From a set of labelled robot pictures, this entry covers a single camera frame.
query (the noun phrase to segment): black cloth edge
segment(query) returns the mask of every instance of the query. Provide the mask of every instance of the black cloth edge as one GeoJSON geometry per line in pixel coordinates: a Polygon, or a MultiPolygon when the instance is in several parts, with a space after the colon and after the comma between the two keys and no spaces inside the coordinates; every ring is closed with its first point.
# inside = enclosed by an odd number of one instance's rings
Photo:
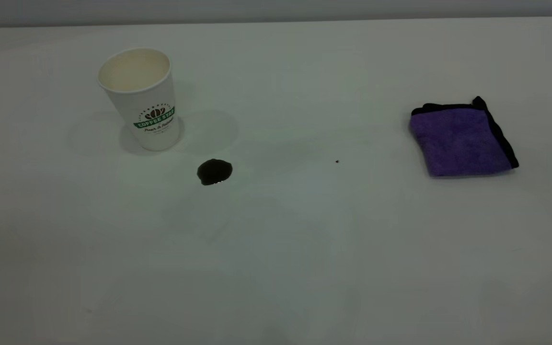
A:
{"type": "Polygon", "coordinates": [[[423,105],[423,107],[416,108],[412,111],[412,115],[418,115],[418,114],[425,114],[428,112],[435,112],[435,111],[443,111],[447,109],[477,109],[479,111],[484,111],[485,116],[487,116],[487,121],[489,122],[489,129],[491,130],[491,134],[495,137],[497,140],[497,143],[502,148],[502,151],[506,155],[506,158],[508,159],[508,162],[510,163],[510,166],[514,168],[519,167],[519,161],[515,157],[515,151],[512,149],[512,146],[510,146],[510,142],[506,140],[504,137],[504,132],[502,132],[502,129],[500,126],[497,125],[495,120],[493,120],[493,116],[491,115],[491,112],[489,112],[489,109],[487,107],[487,104],[484,102],[480,96],[477,96],[471,104],[434,104],[434,103],[427,103],[423,105]]]}
{"type": "Polygon", "coordinates": [[[502,151],[504,151],[506,158],[510,162],[510,166],[512,166],[513,169],[518,168],[519,161],[515,157],[515,151],[512,149],[512,146],[510,146],[510,142],[506,140],[504,132],[502,132],[500,126],[498,126],[495,120],[493,120],[493,116],[491,115],[491,112],[489,112],[487,104],[482,98],[480,98],[480,96],[477,96],[477,98],[475,98],[471,103],[483,108],[484,113],[487,115],[487,120],[489,121],[489,128],[491,129],[491,133],[493,133],[493,136],[500,144],[500,147],[502,147],[502,151]]]}
{"type": "Polygon", "coordinates": [[[412,116],[418,115],[418,114],[424,114],[427,112],[435,112],[435,111],[444,111],[447,109],[477,109],[479,111],[484,110],[482,108],[477,107],[473,104],[433,104],[433,103],[427,103],[423,105],[421,108],[416,108],[412,111],[412,116]]]}

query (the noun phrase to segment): green label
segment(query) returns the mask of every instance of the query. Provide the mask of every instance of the green label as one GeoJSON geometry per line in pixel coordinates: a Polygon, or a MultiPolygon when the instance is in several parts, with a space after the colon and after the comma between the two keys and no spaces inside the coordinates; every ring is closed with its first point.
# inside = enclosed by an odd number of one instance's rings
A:
{"type": "Polygon", "coordinates": [[[144,127],[156,125],[159,122],[162,122],[163,120],[167,120],[168,118],[172,117],[174,109],[175,108],[172,107],[169,111],[167,111],[166,113],[164,113],[160,116],[157,116],[156,118],[153,118],[153,119],[148,120],[148,121],[136,122],[133,125],[138,127],[138,128],[144,128],[144,127]]]}

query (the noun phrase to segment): cup logo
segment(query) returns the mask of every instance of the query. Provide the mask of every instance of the cup logo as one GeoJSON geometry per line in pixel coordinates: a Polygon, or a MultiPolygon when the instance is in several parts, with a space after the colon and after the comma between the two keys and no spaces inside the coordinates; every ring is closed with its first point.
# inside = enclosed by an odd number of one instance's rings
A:
{"type": "Polygon", "coordinates": [[[157,125],[160,122],[163,122],[164,120],[172,117],[174,111],[175,108],[168,103],[153,105],[152,107],[147,108],[145,111],[140,112],[140,115],[138,116],[138,122],[135,122],[133,125],[138,128],[145,128],[157,125]]]}

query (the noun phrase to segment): cup rim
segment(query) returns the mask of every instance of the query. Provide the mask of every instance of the cup rim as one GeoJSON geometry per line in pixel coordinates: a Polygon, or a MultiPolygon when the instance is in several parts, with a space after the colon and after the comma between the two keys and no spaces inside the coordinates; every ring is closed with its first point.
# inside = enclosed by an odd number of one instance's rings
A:
{"type": "Polygon", "coordinates": [[[129,49],[125,49],[125,50],[121,50],[120,52],[118,53],[115,53],[113,54],[112,56],[108,57],[108,59],[106,59],[103,64],[101,64],[101,66],[99,67],[99,70],[97,71],[97,84],[99,84],[99,86],[101,88],[103,88],[104,90],[108,91],[108,92],[113,92],[113,93],[118,93],[118,94],[135,94],[135,93],[141,93],[141,92],[146,92],[146,91],[149,91],[159,85],[161,85],[163,83],[163,81],[165,81],[167,79],[167,77],[169,77],[169,75],[171,74],[172,72],[172,60],[169,58],[169,56],[158,50],[158,49],[155,49],[155,48],[152,48],[151,46],[136,46],[134,48],[129,48],[129,49]],[[165,57],[167,58],[167,63],[169,64],[168,68],[167,68],[167,73],[165,74],[165,76],[163,76],[163,78],[161,78],[158,82],[154,83],[153,85],[149,86],[149,87],[145,87],[145,88],[140,88],[138,90],[132,90],[132,91],[119,91],[119,90],[112,90],[111,88],[109,87],[106,87],[105,85],[103,85],[101,83],[101,80],[99,80],[99,72],[101,72],[101,68],[104,67],[104,65],[110,61],[111,59],[113,59],[114,57],[117,57],[118,55],[121,55],[122,53],[126,53],[126,52],[130,52],[131,50],[140,50],[140,49],[150,49],[150,50],[154,50],[155,52],[160,52],[161,54],[165,55],[165,57]]]}

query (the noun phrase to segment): coffee spill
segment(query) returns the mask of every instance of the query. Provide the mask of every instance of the coffee spill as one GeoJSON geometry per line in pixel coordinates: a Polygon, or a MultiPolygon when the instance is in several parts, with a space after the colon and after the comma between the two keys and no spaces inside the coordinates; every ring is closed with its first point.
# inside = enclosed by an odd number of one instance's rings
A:
{"type": "Polygon", "coordinates": [[[211,159],[197,168],[197,176],[202,185],[213,185],[229,179],[234,170],[231,163],[224,160],[211,159]]]}

